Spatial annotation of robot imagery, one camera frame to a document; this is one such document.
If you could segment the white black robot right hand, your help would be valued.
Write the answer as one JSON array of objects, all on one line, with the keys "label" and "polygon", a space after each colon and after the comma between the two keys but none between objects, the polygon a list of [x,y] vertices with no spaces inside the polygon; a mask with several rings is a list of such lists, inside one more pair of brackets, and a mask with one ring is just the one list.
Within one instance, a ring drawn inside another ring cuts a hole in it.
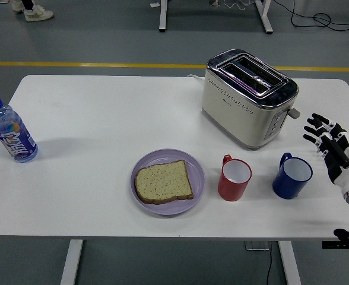
[{"label": "white black robot right hand", "polygon": [[331,182],[345,198],[349,193],[349,133],[337,122],[317,113],[307,120],[303,138],[317,146],[328,169]]}]

